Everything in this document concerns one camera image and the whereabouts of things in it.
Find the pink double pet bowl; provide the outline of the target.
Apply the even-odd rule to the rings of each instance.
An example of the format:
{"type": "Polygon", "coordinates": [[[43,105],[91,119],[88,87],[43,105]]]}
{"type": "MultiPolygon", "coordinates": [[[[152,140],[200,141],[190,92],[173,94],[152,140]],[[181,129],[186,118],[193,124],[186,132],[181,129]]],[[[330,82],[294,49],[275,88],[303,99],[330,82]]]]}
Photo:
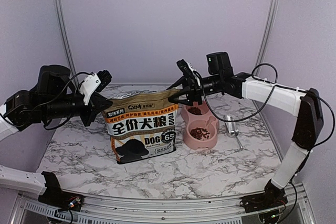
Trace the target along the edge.
{"type": "Polygon", "coordinates": [[[203,101],[201,105],[194,103],[192,106],[183,105],[181,109],[181,117],[185,122],[185,130],[183,132],[183,142],[192,150],[212,149],[218,141],[219,121],[213,116],[206,103],[203,101]],[[194,115],[187,110],[189,107],[197,107],[202,111],[202,115],[194,115]],[[210,132],[208,140],[197,140],[190,135],[190,130],[196,127],[202,127],[210,132]]]}

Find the brown white dog food bag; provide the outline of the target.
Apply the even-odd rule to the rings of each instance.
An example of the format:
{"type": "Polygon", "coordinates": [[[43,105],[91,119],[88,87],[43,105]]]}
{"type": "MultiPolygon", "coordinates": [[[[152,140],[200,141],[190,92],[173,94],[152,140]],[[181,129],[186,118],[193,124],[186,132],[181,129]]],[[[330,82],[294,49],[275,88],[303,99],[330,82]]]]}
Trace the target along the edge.
{"type": "Polygon", "coordinates": [[[170,102],[169,97],[178,91],[173,88],[112,99],[112,106],[102,111],[118,164],[176,150],[175,125],[179,106],[170,102]]]}

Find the brown dog food kibble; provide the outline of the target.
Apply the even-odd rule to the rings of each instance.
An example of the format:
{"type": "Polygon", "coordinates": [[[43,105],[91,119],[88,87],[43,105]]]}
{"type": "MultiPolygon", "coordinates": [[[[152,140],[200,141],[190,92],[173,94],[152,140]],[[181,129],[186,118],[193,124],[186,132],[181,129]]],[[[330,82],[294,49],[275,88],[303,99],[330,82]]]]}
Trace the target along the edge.
{"type": "MultiPolygon", "coordinates": [[[[191,114],[202,115],[202,111],[197,107],[189,107],[187,110],[191,114]]],[[[196,127],[190,130],[190,135],[197,140],[204,141],[209,139],[210,132],[205,128],[196,127]]]]}

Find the silver metal scoop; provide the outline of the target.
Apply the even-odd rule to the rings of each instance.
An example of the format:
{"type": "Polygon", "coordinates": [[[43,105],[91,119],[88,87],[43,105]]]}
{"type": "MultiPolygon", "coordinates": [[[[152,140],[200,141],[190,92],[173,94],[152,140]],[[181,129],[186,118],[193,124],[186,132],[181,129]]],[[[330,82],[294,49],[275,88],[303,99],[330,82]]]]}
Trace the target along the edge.
{"type": "Polygon", "coordinates": [[[242,151],[244,148],[240,140],[238,139],[239,129],[237,128],[236,123],[232,122],[233,118],[230,115],[225,115],[224,120],[228,134],[236,139],[239,150],[242,151]]]}

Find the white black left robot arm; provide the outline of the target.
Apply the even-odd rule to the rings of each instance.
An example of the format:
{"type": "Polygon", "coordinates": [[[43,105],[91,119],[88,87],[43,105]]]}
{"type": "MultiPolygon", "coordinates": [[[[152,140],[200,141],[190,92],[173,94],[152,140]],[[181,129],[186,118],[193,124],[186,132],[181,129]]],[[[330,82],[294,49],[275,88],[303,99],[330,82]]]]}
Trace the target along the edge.
{"type": "MultiPolygon", "coordinates": [[[[84,126],[90,126],[100,112],[112,106],[112,101],[100,94],[112,76],[107,70],[83,75],[84,80],[75,87],[67,67],[42,66],[32,89],[16,92],[1,105],[1,140],[32,124],[43,123],[44,129],[53,130],[49,125],[54,119],[68,122],[78,116],[84,126]]],[[[29,173],[1,166],[1,187],[35,194],[38,201],[59,211],[80,211],[84,199],[62,190],[51,172],[29,173]]]]}

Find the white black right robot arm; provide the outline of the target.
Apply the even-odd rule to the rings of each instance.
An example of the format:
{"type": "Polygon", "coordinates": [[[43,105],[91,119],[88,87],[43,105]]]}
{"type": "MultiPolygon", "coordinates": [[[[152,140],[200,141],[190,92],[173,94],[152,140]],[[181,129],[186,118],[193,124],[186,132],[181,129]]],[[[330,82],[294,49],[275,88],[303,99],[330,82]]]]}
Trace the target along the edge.
{"type": "Polygon", "coordinates": [[[240,206],[245,212],[285,206],[288,202],[285,187],[293,183],[294,177],[303,169],[314,148],[326,142],[318,141],[324,126],[322,107],[331,109],[331,106],[320,97],[317,89],[307,90],[279,84],[276,69],[274,81],[269,81],[258,77],[254,71],[234,73],[226,52],[208,54],[206,60],[208,77],[202,77],[184,59],[176,63],[182,77],[171,87],[182,88],[177,94],[170,96],[169,101],[183,105],[202,104],[208,101],[209,95],[221,93],[260,103],[260,108],[245,117],[246,120],[255,117],[267,106],[292,116],[295,125],[291,144],[274,176],[262,192],[244,196],[240,200],[240,206]]]}

